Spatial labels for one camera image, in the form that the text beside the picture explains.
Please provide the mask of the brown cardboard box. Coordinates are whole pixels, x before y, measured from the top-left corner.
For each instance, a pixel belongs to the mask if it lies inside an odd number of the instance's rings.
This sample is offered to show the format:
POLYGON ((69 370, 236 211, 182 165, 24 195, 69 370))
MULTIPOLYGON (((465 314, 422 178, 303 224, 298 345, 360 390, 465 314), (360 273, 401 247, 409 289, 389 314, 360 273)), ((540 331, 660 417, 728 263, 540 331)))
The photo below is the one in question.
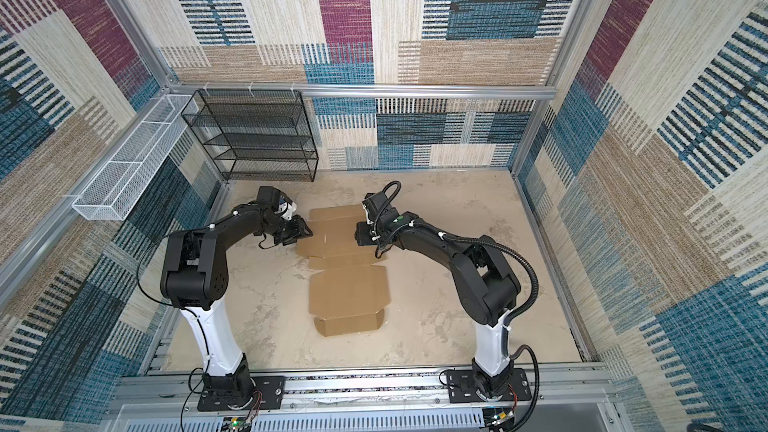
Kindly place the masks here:
POLYGON ((373 245, 359 245, 358 225, 367 223, 361 205, 314 208, 297 254, 308 260, 308 310, 324 337, 375 331, 391 302, 387 269, 373 245))

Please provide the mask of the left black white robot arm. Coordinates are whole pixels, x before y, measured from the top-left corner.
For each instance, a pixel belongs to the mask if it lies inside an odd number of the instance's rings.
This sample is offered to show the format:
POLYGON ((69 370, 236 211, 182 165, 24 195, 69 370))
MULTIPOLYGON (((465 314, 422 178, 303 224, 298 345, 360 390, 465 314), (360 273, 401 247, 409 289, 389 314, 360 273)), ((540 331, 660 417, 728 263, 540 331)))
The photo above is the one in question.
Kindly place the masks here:
POLYGON ((189 323, 202 356, 200 411, 253 406, 257 386, 238 346, 224 304, 229 285, 227 251, 249 235, 288 246, 312 235, 297 205, 281 190, 259 188, 254 200, 205 227, 169 235, 160 291, 189 323))

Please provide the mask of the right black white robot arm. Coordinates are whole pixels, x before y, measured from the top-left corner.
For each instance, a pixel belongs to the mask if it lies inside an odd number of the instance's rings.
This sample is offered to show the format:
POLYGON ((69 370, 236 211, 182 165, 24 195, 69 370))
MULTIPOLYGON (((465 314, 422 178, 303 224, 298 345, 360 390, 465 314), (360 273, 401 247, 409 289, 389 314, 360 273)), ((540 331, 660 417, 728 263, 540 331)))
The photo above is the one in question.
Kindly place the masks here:
POLYGON ((395 246, 421 254, 450 272, 459 302, 475 322, 475 389, 483 400, 500 399, 514 368, 515 355, 508 350, 511 322, 528 311, 539 294, 531 264, 487 235, 451 234, 410 212, 357 223, 355 240, 360 246, 395 246))

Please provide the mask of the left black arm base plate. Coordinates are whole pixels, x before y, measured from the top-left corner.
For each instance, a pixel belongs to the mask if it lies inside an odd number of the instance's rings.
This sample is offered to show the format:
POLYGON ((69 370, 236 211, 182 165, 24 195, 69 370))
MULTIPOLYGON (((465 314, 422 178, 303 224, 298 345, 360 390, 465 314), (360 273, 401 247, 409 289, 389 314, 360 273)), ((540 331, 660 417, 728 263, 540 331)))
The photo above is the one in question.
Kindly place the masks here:
POLYGON ((277 410, 281 407, 285 376, 251 377, 244 387, 232 390, 205 386, 198 400, 199 412, 277 410))

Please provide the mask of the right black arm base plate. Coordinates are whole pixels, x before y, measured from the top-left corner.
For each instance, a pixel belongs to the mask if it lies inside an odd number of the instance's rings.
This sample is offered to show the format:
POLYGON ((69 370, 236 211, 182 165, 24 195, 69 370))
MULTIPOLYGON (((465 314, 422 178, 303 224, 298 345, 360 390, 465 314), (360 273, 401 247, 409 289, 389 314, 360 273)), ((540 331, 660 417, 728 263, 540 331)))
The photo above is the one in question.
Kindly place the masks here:
POLYGON ((481 369, 444 369, 438 380, 449 394, 451 403, 514 402, 533 398, 533 382, 522 368, 505 369, 498 376, 488 376, 481 369))

